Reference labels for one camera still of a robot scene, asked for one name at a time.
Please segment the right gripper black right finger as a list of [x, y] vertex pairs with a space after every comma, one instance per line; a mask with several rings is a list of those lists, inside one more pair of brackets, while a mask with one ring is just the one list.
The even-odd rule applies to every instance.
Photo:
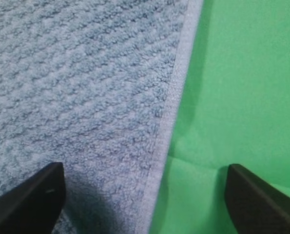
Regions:
[[240, 164], [228, 166], [225, 203], [239, 234], [290, 234], [290, 197]]

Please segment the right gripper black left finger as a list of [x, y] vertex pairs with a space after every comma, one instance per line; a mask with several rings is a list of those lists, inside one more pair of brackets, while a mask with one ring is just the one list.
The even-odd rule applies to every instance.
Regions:
[[50, 234], [65, 200], [63, 164], [50, 163], [0, 196], [0, 234]]

